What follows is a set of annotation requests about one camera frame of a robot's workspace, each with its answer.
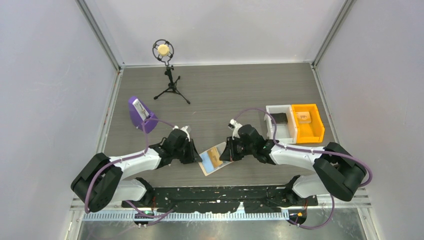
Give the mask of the beige credit card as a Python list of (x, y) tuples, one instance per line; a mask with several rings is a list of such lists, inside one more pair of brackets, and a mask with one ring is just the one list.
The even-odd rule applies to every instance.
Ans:
[(220, 167), (223, 162), (220, 160), (221, 153), (217, 147), (212, 147), (207, 151), (208, 157), (214, 169)]

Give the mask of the beige leather card holder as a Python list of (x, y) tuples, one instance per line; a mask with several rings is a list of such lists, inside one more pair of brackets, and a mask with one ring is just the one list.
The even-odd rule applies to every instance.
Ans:
[(224, 152), (225, 147), (226, 143), (222, 142), (199, 154), (202, 160), (199, 162), (199, 166), (205, 176), (231, 164), (230, 161), (220, 160), (220, 156)]

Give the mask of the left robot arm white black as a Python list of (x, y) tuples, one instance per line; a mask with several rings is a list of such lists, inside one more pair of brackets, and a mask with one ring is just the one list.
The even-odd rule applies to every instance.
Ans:
[(161, 142), (145, 150), (122, 155), (95, 154), (72, 181), (70, 188), (84, 203), (86, 213), (96, 213), (109, 203), (128, 201), (148, 207), (154, 188), (143, 178), (132, 176), (168, 166), (173, 160), (182, 164), (202, 162), (187, 129), (174, 128)]

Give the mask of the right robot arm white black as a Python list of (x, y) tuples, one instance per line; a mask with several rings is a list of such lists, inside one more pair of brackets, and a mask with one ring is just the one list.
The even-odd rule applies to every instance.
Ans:
[(312, 195), (330, 194), (349, 202), (368, 175), (367, 168), (338, 143), (325, 147), (305, 147), (265, 139), (250, 124), (232, 124), (233, 135), (226, 139), (221, 161), (240, 161), (253, 156), (263, 164), (290, 165), (313, 171), (312, 175), (295, 176), (286, 186), (285, 198), (299, 205)]

